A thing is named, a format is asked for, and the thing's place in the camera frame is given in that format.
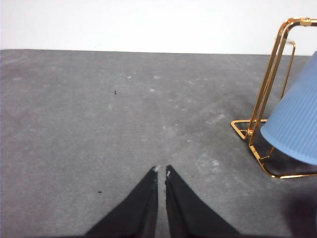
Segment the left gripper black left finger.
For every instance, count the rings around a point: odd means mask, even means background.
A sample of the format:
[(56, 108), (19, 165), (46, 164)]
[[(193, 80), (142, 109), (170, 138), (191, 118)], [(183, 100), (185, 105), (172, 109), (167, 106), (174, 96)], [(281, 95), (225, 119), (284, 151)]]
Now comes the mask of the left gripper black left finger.
[(153, 238), (158, 217), (158, 169), (152, 167), (128, 196), (85, 233), (86, 238)]

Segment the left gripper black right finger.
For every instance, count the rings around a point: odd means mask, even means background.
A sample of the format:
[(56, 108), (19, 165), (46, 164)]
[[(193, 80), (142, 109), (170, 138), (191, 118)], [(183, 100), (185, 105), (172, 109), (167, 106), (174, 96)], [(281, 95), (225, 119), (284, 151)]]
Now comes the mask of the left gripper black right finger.
[(241, 235), (203, 202), (171, 165), (166, 167), (165, 186), (172, 238), (231, 238)]

